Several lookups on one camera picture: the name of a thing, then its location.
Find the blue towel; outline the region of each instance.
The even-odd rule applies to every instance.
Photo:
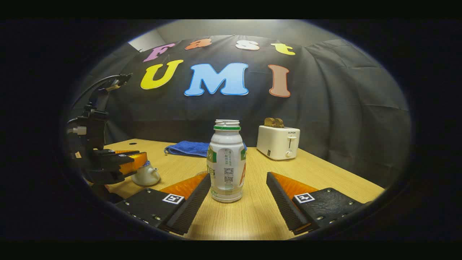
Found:
[[[208,142],[189,142],[181,141],[177,144],[172,144],[164,149],[164,153],[170,153],[173,155],[197,155],[207,157]]]

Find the white toaster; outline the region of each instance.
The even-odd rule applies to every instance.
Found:
[[[273,160],[292,159],[297,156],[299,139],[300,129],[261,125],[258,128],[257,149]]]

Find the blue letter m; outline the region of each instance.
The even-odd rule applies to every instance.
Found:
[[[197,64],[191,67],[194,71],[191,85],[184,94],[186,96],[200,96],[204,93],[201,82],[210,94],[214,94],[218,87],[225,82],[220,90],[223,95],[247,95],[249,90],[244,86],[244,70],[248,65],[244,63],[230,63],[220,73],[217,73],[210,64]]]

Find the bottle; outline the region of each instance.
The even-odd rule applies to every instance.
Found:
[[[242,197],[245,179],[245,147],[239,134],[239,120],[217,119],[215,134],[207,152],[210,193],[217,201],[229,203]]]

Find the wooden table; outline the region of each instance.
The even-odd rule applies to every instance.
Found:
[[[160,181],[150,186],[160,190],[205,171],[206,159],[200,157],[166,155],[164,148],[174,144],[131,139],[107,145],[112,150],[139,150],[147,152],[153,167],[159,168]],[[374,200],[383,188],[324,161],[301,149],[291,160],[274,161],[255,147],[248,147],[247,169],[243,197],[225,204],[207,195],[199,208],[189,232],[183,237],[193,240],[285,240],[294,238],[282,218],[278,206],[266,185],[267,172],[275,172],[295,179],[316,189],[332,187],[341,193],[365,203]],[[109,185],[109,190],[128,198],[145,189],[131,177],[124,182]]]

